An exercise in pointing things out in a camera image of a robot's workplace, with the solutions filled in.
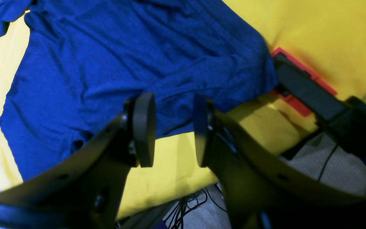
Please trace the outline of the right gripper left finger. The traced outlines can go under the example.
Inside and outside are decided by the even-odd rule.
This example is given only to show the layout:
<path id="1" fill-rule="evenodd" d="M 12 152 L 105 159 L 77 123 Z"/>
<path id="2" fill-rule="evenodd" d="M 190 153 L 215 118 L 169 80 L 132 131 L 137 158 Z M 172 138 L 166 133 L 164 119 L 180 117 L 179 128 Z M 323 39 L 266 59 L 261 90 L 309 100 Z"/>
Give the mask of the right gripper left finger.
<path id="1" fill-rule="evenodd" d="M 79 151 L 0 193 L 0 229 L 111 229 L 131 168 L 154 162 L 153 93 L 124 110 Z"/>

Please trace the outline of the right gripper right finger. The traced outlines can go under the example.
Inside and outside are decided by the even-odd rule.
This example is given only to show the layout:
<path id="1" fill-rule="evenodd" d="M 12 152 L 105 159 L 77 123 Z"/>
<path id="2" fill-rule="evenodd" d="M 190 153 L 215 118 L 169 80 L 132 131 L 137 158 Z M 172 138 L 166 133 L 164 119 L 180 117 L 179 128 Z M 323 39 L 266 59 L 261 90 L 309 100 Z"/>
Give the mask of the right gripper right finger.
<path id="1" fill-rule="evenodd" d="M 198 164 L 218 178 L 233 229 L 366 229 L 366 197 L 294 170 L 201 94 L 193 124 Z"/>

